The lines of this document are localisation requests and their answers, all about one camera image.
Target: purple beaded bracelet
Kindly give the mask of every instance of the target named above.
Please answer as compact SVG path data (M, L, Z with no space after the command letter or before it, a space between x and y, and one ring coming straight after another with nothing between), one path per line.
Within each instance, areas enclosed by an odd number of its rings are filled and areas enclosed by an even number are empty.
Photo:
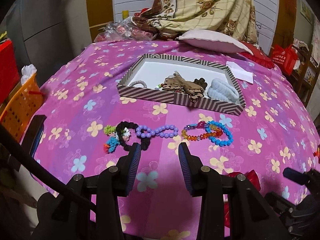
M165 130L172 130L173 132L171 133L164 133L163 131ZM136 135L137 137L141 137L141 138L150 138L151 136L160 136L161 138L173 138L175 136L178 135L178 131L179 129L177 127L175 127L173 124L171 125L164 125L164 126L160 126L157 129L152 130L151 128L147 127L146 125L139 125L136 128Z

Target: white paneled wall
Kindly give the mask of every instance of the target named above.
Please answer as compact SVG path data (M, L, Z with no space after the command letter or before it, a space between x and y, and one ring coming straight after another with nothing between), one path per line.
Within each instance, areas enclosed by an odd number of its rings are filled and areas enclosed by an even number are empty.
M257 24L262 25L259 31L259 45L266 54L269 53L276 29L279 0L254 0ZM113 0L115 21L122 19L122 11L128 10L132 16L143 8L150 8L153 0Z

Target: bed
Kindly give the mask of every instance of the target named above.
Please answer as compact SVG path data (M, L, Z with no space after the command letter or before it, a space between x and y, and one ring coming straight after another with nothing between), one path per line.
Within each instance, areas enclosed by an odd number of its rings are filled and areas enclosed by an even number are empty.
M144 53L183 55L223 65L229 61L253 72L253 84L238 80L245 110L235 116L120 97L117 82ZM131 235L196 239L201 198L192 198L185 187L178 159L180 142L186 142L191 154L220 174L254 169L261 194L275 191L295 204L305 198L307 189L283 178L283 169L319 169L318 157L312 154L319 136L289 82L279 68L268 70L238 54L230 57L177 41L93 43L52 76L42 91L48 97L37 114L47 119L34 158L64 183L76 173L99 174L127 154L122 147L104 153L107 124L174 124L181 130L188 123L215 120L232 132L234 142L229 147L209 140L187 141L180 133L174 138L151 139L149 149L141 154L132 192L118 198L122 229ZM132 142L139 140L132 136Z

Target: brown bow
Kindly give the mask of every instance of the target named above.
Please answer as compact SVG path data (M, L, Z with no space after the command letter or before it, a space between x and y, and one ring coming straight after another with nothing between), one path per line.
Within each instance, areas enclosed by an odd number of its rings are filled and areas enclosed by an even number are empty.
M175 71L173 76L169 76L164 80L162 90L175 92L177 90L184 90L189 95L192 103L195 103L199 98L203 98L203 87L191 82L186 81L180 74Z

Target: green pom-pom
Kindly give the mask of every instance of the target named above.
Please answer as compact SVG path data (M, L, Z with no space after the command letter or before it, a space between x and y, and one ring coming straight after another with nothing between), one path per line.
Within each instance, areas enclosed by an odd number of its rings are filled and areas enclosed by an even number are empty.
M111 133L116 132L116 127L107 125L106 127L103 128L103 131L106 135L110 135Z

